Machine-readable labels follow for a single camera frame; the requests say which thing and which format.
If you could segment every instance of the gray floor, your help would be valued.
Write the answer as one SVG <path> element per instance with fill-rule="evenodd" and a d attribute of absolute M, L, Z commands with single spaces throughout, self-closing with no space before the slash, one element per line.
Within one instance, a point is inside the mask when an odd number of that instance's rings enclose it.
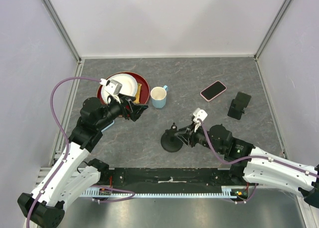
<path fill-rule="evenodd" d="M 253 58 L 142 58 L 85 60 L 82 76 L 106 78 L 121 71 L 142 75 L 150 87 L 169 86 L 163 109 L 149 109 L 137 122 L 118 118 L 88 158 L 98 158 L 111 167 L 218 167 L 212 153 L 200 145 L 184 146 L 168 153 L 160 146 L 160 137 L 173 122 L 178 127 L 191 123 L 191 113 L 202 108 L 208 113 L 207 128 L 223 124 L 233 136 L 253 143 L 275 155 L 282 155 L 265 93 Z M 200 91 L 216 80 L 227 90 L 211 102 Z M 81 80 L 77 90 L 68 135 L 79 117 L 83 101 L 96 96 L 99 85 Z M 240 121 L 227 116 L 231 100 L 238 91 L 252 96 Z"/>
<path fill-rule="evenodd" d="M 78 199 L 59 228 L 306 228 L 296 198 L 258 189 L 245 205 L 218 199 Z"/>

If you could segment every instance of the yellow object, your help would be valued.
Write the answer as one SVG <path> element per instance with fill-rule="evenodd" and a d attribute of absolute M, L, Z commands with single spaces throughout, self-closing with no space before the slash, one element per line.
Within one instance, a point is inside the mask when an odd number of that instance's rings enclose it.
<path fill-rule="evenodd" d="M 135 101 L 134 101 L 134 103 L 136 103 L 136 104 L 139 104 L 140 103 L 140 94 L 141 94 L 141 84 L 140 83 L 138 83 L 138 91 L 136 92 L 136 95 L 135 95 Z"/>

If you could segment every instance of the white plate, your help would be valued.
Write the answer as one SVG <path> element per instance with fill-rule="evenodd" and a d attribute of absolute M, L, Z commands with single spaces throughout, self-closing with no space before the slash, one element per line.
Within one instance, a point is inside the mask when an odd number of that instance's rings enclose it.
<path fill-rule="evenodd" d="M 136 79 L 126 73 L 120 73 L 115 74 L 112 77 L 110 77 L 108 80 L 115 80 L 122 84 L 122 88 L 120 90 L 121 94 L 128 95 L 134 97 L 136 95 L 136 92 L 138 91 L 138 82 L 136 82 Z M 105 91 L 105 86 L 102 87 L 101 90 L 101 96 L 103 101 L 108 104 L 107 99 L 109 96 L 109 93 Z"/>

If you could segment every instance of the marble-patterned surface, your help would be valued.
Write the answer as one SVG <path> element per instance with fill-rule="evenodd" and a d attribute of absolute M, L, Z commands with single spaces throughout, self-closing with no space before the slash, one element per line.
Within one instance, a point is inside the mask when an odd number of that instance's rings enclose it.
<path fill-rule="evenodd" d="M 208 113 L 205 125 L 223 124 L 233 136 L 260 148 L 282 155 L 274 123 L 253 58 L 142 58 L 89 59 L 84 63 L 82 76 L 106 78 L 120 71 L 142 75 L 150 87 L 169 87 L 167 103 L 155 109 L 149 102 L 137 122 L 118 118 L 108 129 L 88 160 L 98 158 L 111 167 L 219 167 L 212 152 L 200 145 L 183 146 L 177 153 L 168 153 L 160 145 L 160 137 L 173 122 L 178 127 L 191 123 L 197 108 Z M 206 102 L 200 91 L 216 80 L 227 90 Z M 99 85 L 81 80 L 77 90 L 68 135 L 79 117 L 83 101 L 96 96 Z M 231 100 L 238 91 L 252 96 L 240 121 L 227 116 Z"/>

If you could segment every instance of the phone screen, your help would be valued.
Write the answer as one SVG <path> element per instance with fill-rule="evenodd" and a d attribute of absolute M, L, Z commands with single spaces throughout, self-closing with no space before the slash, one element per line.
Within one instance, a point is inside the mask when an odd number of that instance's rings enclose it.
<path fill-rule="evenodd" d="M 226 90 L 226 87 L 224 84 L 222 84 L 220 81 L 217 81 L 213 84 L 211 84 L 209 87 L 201 91 L 201 95 L 206 98 L 207 100 L 211 100 L 214 97 L 216 97 L 219 93 Z"/>

